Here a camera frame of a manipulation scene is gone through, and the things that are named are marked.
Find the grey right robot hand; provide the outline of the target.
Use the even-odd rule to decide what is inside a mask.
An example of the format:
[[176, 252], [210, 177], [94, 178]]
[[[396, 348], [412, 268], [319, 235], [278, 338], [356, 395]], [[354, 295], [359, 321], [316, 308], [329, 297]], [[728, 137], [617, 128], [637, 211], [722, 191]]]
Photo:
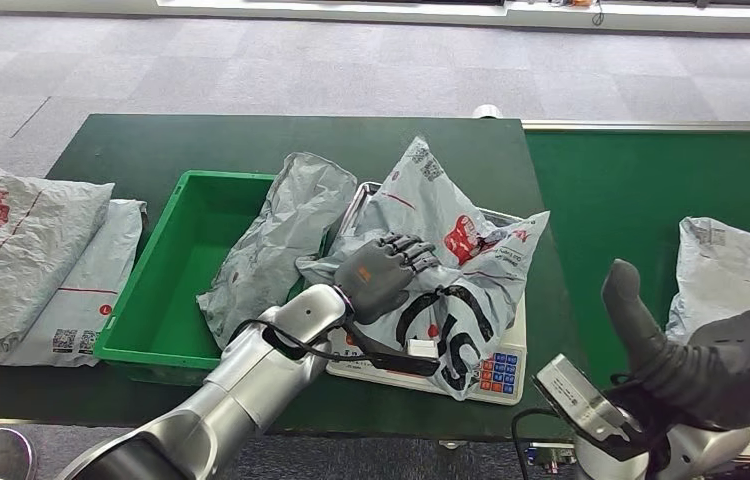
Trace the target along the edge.
[[686, 344], [661, 331], [640, 298], [640, 275], [616, 259], [602, 299], [630, 373], [655, 398], [703, 425], [750, 427], [750, 309], [698, 328]]

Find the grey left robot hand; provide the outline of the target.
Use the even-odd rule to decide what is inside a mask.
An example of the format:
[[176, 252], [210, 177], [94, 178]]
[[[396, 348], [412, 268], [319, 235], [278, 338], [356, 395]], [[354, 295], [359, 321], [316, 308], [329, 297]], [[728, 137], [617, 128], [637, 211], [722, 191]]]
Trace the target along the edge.
[[370, 325], [404, 304], [411, 281], [440, 264], [434, 250], [416, 235], [390, 234], [368, 241], [344, 260], [333, 284], [349, 301], [353, 320]]

